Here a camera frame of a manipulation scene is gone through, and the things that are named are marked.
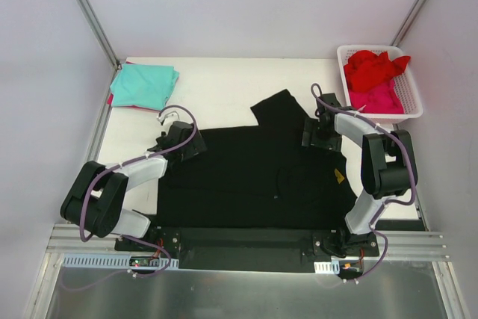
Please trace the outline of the black t-shirt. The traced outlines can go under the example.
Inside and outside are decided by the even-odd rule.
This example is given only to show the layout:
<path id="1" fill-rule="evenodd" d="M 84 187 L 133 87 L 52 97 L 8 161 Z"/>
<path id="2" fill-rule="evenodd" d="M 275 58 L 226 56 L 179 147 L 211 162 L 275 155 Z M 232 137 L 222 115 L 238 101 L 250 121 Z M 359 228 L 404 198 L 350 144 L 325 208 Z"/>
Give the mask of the black t-shirt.
<path id="1" fill-rule="evenodd" d="M 254 126 L 202 130 L 206 150 L 158 183 L 163 226 L 336 229 L 356 195 L 339 153 L 302 145 L 307 113 L 283 90 L 252 107 Z"/>

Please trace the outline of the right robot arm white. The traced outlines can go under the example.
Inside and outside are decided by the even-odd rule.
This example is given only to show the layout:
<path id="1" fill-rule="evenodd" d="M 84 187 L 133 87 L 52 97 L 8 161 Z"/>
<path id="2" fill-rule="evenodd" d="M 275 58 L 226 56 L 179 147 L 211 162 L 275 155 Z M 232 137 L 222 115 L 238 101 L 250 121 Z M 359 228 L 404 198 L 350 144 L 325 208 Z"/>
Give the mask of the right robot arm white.
<path id="1" fill-rule="evenodd" d="M 363 190 L 345 216 L 347 230 L 336 236 L 338 250 L 353 255 L 363 245 L 361 235 L 372 232 L 388 204 L 414 203 L 418 175 L 412 139 L 407 131 L 386 130 L 352 108 L 341 107 L 334 93 L 315 99 L 316 118 L 305 121 L 302 145 L 339 152 L 346 137 L 361 148 Z"/>

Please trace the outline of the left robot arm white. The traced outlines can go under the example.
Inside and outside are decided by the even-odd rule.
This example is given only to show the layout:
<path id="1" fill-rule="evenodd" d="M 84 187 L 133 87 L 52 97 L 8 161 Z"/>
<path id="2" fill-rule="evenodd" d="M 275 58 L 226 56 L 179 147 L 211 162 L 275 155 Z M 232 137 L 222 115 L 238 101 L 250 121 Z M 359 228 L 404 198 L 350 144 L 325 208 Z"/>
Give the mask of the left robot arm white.
<path id="1" fill-rule="evenodd" d="M 80 227 L 85 241 L 92 236 L 126 235 L 140 250 L 152 250 L 158 233 L 150 228 L 151 220 L 146 215 L 123 207 L 125 195 L 146 182 L 161 179 L 174 164 L 205 150 L 195 124 L 174 121 L 157 139 L 157 146 L 139 158 L 110 168 L 96 161 L 85 163 L 60 207 L 60 215 Z"/>

